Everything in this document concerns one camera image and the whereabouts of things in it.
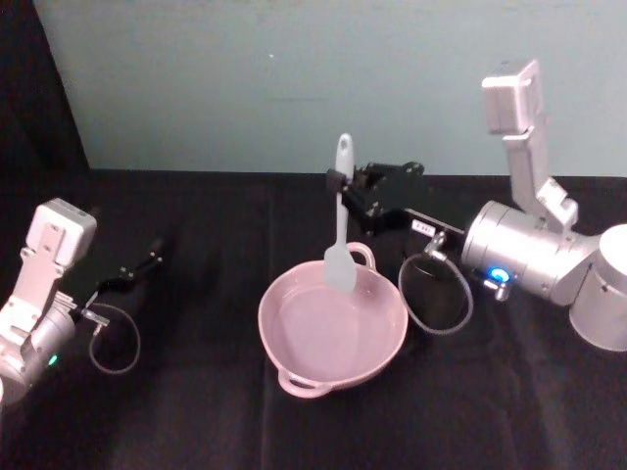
blue led light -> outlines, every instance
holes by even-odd
[[[509,280],[509,273],[500,267],[493,267],[488,275],[498,282],[507,282]]]

spatula head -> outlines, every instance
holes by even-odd
[[[357,268],[346,244],[335,244],[324,252],[324,282],[344,292],[355,289]]]

black tablecloth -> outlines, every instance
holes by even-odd
[[[627,468],[627,354],[595,349],[567,309],[517,290],[497,304],[475,286],[476,313],[452,337],[411,325],[398,356],[357,388],[312,401],[282,392],[257,307],[274,278],[320,259],[332,242],[322,175],[1,178],[2,299],[32,212],[52,197],[101,209],[89,256],[64,281],[70,295],[141,258],[169,224],[179,235],[162,272],[132,295],[106,299],[137,319],[136,369],[97,372],[86,358],[93,327],[79,324],[57,364],[5,410],[2,468]],[[428,178],[461,200],[511,204],[506,178]],[[623,179],[561,182],[580,203],[579,231],[627,218]],[[350,230],[393,281],[407,237]]]

cable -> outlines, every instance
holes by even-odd
[[[417,317],[417,315],[413,312],[410,305],[408,304],[408,301],[405,298],[405,294],[403,294],[403,274],[405,273],[407,267],[415,260],[424,259],[426,257],[428,257],[428,255],[425,253],[417,253],[415,255],[411,255],[405,261],[403,261],[403,265],[401,265],[401,270],[399,271],[399,284],[398,284],[399,292],[401,293],[401,300],[403,301],[405,308],[408,310],[408,313],[410,314],[410,317],[413,320],[413,322],[416,325],[418,325],[418,327],[420,327],[422,330],[426,331],[427,333],[431,333],[432,335],[439,335],[439,336],[451,335],[459,331],[461,328],[463,328],[465,324],[470,320],[470,317],[472,316],[472,311],[474,309],[474,300],[472,298],[472,292],[470,291],[470,286],[468,285],[468,281],[466,281],[466,278],[463,277],[463,274],[461,274],[461,271],[459,271],[459,268],[455,266],[455,264],[450,259],[430,257],[431,259],[438,260],[439,262],[443,262],[453,272],[453,274],[461,283],[461,287],[463,288],[463,291],[468,300],[468,311],[466,312],[465,317],[460,323],[458,323],[457,325],[451,328],[447,328],[445,330],[438,330],[438,329],[430,328],[429,326],[425,325],[422,321],[420,321],[420,319]]]
[[[89,342],[89,358],[91,359],[91,363],[94,364],[94,367],[96,367],[101,372],[104,372],[105,374],[109,374],[109,375],[125,374],[126,372],[130,371],[133,367],[135,367],[135,365],[137,364],[137,361],[139,360],[139,355],[141,353],[141,336],[139,334],[139,329],[137,328],[137,324],[130,317],[130,315],[126,313],[124,310],[122,310],[121,308],[117,308],[116,306],[109,305],[109,304],[91,304],[91,305],[100,306],[103,308],[110,308],[118,313],[121,313],[121,315],[130,322],[130,326],[132,326],[135,332],[135,337],[137,338],[137,351],[135,352],[135,357],[133,358],[133,361],[127,367],[124,367],[122,369],[110,369],[102,365],[96,359],[96,356],[94,355],[94,344],[96,343],[96,338],[98,338],[98,335],[100,334],[101,329],[96,328],[96,331],[94,332],[94,335],[91,338],[91,341]]]

label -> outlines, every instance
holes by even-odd
[[[415,230],[427,237],[433,237],[435,235],[435,227],[416,219],[411,221],[411,230]]]

